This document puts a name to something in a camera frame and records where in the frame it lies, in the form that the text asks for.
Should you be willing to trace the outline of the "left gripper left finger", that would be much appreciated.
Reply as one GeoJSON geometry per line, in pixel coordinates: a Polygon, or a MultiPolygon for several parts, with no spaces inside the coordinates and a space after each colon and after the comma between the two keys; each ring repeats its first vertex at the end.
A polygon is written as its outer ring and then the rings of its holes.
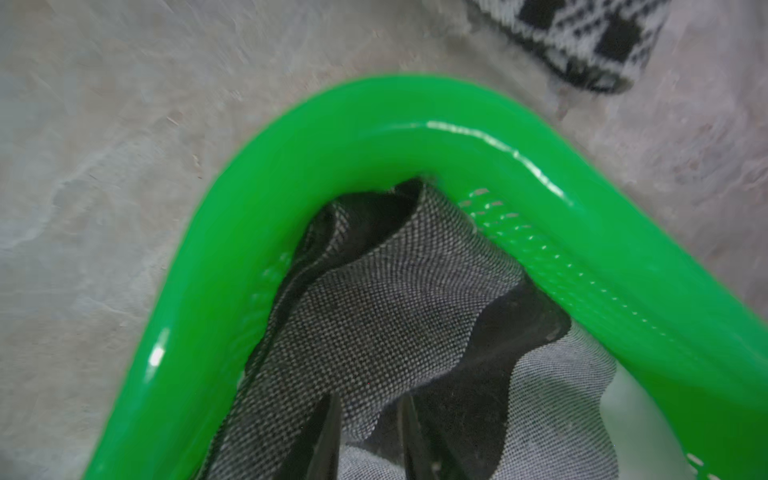
{"type": "Polygon", "coordinates": [[[335,480],[341,442],[341,401],[336,393],[316,404],[281,465],[281,478],[335,480]]]}

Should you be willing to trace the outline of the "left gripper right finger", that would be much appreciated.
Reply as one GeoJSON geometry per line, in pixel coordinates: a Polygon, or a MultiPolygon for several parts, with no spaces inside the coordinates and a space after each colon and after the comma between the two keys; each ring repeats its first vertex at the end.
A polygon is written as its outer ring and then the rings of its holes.
{"type": "Polygon", "coordinates": [[[440,427],[410,394],[404,395],[398,402],[398,429],[407,479],[468,478],[440,427]]]}

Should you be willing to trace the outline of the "grey black checkered scarf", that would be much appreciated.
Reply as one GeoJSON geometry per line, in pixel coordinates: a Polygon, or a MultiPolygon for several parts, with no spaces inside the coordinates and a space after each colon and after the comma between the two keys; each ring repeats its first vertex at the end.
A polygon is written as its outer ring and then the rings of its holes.
{"type": "Polygon", "coordinates": [[[326,395],[342,479],[405,475],[412,398],[471,479],[615,479],[614,358],[433,186],[341,196],[308,225],[203,479],[271,479],[326,395]]]}

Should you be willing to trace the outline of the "green plastic basket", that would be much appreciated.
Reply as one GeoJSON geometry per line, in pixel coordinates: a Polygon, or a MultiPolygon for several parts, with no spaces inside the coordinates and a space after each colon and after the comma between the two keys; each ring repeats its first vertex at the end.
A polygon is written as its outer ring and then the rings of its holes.
{"type": "Polygon", "coordinates": [[[307,223],[424,175],[665,414],[697,479],[767,475],[767,326],[519,103],[430,75],[359,79],[275,119],[191,219],[88,479],[188,479],[307,223]]]}

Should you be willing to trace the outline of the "black white smiley houndstooth scarf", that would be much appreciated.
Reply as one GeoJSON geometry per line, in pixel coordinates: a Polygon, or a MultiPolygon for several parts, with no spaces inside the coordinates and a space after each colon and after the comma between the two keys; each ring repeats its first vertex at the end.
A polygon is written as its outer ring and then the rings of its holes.
{"type": "Polygon", "coordinates": [[[618,94],[644,72],[667,0],[481,0],[482,15],[574,87],[618,94]]]}

